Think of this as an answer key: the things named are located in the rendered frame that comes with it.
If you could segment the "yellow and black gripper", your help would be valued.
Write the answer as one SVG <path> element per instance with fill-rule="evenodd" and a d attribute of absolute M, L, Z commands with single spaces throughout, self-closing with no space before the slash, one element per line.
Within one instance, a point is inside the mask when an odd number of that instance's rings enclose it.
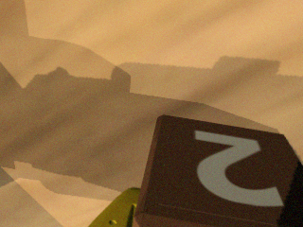
<path fill-rule="evenodd" d="M 88 227 L 133 227 L 140 188 L 131 187 L 116 197 Z"/>

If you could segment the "brown number cube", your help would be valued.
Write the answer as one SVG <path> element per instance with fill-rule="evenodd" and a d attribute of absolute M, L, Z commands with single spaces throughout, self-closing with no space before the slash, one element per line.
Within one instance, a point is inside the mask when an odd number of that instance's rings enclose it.
<path fill-rule="evenodd" d="M 303 165 L 284 134 L 162 114 L 133 227 L 303 227 Z"/>

